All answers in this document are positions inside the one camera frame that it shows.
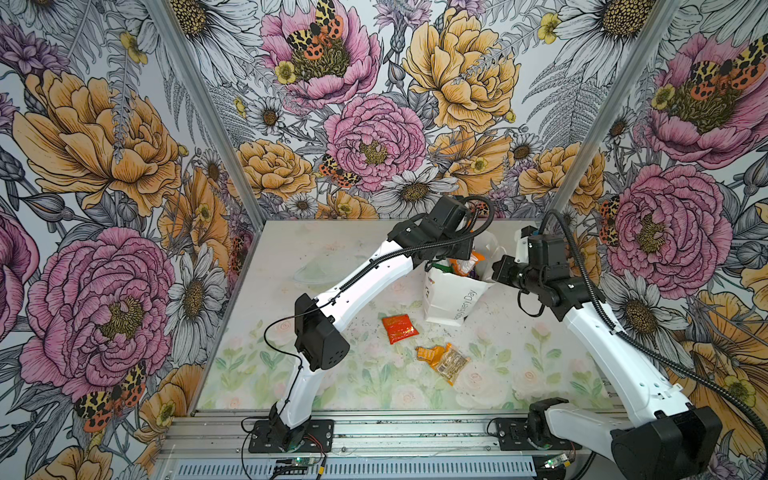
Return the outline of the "green Fox's spring tea bag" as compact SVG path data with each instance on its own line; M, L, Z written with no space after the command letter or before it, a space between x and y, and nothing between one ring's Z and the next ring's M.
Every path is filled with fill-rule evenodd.
M432 262L430 264L431 269L437 269L443 273L453 274L453 268L449 262L446 261L436 261Z

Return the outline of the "orange Fox's fruits candy bag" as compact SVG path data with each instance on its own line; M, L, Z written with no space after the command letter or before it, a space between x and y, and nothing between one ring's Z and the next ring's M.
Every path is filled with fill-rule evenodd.
M449 265L453 274L461 277L469 277L475 271L478 263L485 260L485 256L479 252L472 251L468 259L450 259Z

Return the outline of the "white paper bag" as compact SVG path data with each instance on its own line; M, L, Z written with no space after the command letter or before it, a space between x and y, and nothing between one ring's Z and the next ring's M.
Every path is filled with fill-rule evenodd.
M469 277L443 273L430 267L424 281L424 317L427 322L460 327L470 315L481 297L493 283L492 264L500 260L506 250L495 235L489 232L479 235L473 250L485 256Z

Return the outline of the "small red snack packet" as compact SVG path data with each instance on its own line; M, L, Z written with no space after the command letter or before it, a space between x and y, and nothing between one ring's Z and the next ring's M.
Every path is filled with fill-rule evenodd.
M382 325L391 345L419 334L407 314L385 317L382 319Z

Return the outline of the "small clear cracker packet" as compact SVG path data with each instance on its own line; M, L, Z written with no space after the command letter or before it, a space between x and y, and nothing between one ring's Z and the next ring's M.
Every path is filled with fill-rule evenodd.
M458 380L461 371L467 366L470 359L454 349L446 350L435 364L435 371L450 385Z

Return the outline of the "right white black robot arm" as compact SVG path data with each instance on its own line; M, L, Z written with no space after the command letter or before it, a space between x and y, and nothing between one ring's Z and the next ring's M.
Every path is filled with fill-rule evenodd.
M575 277L565 241L533 226L515 234L515 251L492 266L498 284L533 294L587 349L616 391L627 418L620 421L553 397L532 404L528 441L540 449L561 443L611 460L627 479L685 479L707 470L722 423L697 408L631 345L604 294L588 277Z

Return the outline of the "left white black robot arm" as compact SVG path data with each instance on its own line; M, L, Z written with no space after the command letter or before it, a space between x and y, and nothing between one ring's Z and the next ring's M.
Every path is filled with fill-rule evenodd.
M483 196L441 197L429 212L395 224L371 257L340 283L316 297L304 294L296 300L291 354L296 363L283 397L270 410L273 427L293 431L311 417L325 373L350 350L343 331L371 300L423 264L470 257L474 238L493 221L489 209L484 223L477 223L482 205L490 205Z

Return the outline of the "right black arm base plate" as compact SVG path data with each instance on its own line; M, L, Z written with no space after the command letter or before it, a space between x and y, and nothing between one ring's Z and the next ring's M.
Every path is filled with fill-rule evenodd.
M528 421L517 417L496 417L486 426L486 433L497 439L502 451L576 451L583 447L569 440L555 437L548 426L535 421L530 427Z

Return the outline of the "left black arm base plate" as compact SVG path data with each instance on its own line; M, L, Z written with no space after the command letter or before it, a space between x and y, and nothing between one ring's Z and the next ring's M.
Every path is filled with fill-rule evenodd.
M250 428L247 451L251 454L328 453L335 422L309 419L289 429L281 420L258 419Z

